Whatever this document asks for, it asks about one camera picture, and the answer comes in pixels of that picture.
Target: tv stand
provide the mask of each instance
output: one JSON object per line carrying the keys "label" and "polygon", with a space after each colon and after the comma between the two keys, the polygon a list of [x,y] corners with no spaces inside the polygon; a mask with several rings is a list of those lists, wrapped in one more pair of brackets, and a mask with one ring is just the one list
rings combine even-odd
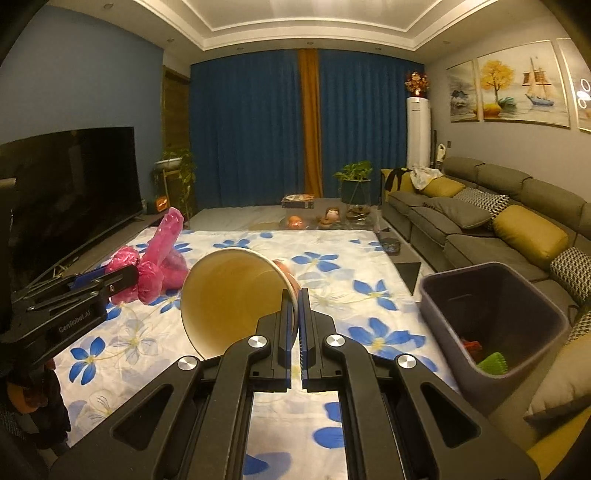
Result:
{"label": "tv stand", "polygon": [[155,215],[138,215],[130,221],[124,223],[119,228],[109,232],[97,243],[81,252],[76,259],[62,271],[62,275],[74,275],[90,270],[109,255],[115,253],[120,247],[129,242],[142,230],[151,226],[158,225],[164,212]]}

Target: black and white pillow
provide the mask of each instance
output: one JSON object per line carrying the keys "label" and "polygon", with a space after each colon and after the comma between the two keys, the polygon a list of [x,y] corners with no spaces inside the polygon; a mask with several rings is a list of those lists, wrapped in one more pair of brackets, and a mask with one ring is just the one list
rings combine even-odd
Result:
{"label": "black and white pillow", "polygon": [[489,230],[492,230],[492,221],[496,216],[509,206],[508,195],[482,192],[481,190],[476,190],[470,187],[463,189],[460,193],[455,195],[454,198],[484,208],[487,212],[490,212],[491,219],[485,224],[485,227]]}
{"label": "black and white pillow", "polygon": [[566,343],[574,342],[577,338],[581,338],[589,332],[591,332],[591,311],[583,315],[575,324]]}
{"label": "black and white pillow", "polygon": [[591,296],[591,257],[577,247],[567,248],[552,260],[550,275],[577,304]]}

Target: blue curtain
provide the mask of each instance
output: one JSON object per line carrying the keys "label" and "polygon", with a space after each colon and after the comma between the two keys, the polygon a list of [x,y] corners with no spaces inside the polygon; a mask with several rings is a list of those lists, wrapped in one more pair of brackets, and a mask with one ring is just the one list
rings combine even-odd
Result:
{"label": "blue curtain", "polygon": [[406,165],[404,81],[424,66],[353,51],[320,50],[319,56],[324,196],[339,196],[333,173],[347,163],[370,160],[376,203],[380,169]]}
{"label": "blue curtain", "polygon": [[278,205],[303,192],[300,75],[295,50],[191,67],[191,150],[199,209]]}

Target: paper cup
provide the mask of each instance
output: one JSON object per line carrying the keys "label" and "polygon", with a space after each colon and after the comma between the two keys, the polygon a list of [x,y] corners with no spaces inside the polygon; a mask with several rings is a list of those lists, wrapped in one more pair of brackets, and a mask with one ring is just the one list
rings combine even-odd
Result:
{"label": "paper cup", "polygon": [[[245,248],[222,248],[195,263],[183,284],[181,316],[197,353],[205,359],[223,355],[234,342],[254,335],[259,318],[281,310],[284,289],[296,319],[297,296],[288,276]],[[292,338],[296,329],[294,322]]]}

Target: gray storage bin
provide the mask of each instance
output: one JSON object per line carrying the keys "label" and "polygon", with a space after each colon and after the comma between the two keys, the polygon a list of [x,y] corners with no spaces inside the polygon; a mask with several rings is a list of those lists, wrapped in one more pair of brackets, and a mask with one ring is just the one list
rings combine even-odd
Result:
{"label": "gray storage bin", "polygon": [[[569,322],[545,295],[501,263],[486,263],[425,277],[421,314],[437,339],[465,399],[491,413],[541,360],[565,340]],[[505,375],[484,373],[460,337],[477,340],[484,356],[500,352]]]}

